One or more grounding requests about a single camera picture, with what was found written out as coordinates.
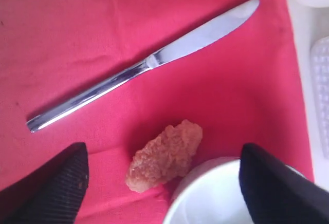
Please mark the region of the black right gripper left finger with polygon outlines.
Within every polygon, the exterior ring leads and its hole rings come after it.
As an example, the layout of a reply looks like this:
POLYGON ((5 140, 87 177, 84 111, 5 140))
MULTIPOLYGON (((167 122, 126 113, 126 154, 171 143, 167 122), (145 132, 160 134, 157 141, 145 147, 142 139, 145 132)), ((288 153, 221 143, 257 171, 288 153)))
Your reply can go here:
POLYGON ((76 142, 1 190, 1 223, 74 223, 88 183, 87 147, 76 142))

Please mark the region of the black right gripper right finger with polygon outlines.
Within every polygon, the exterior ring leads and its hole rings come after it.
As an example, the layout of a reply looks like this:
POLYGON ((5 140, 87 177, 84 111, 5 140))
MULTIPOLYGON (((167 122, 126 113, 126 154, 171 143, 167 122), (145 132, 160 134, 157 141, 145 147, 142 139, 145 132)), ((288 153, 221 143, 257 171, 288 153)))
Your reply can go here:
POLYGON ((328 223, 328 192, 254 143, 243 145, 239 183, 254 223, 328 223))

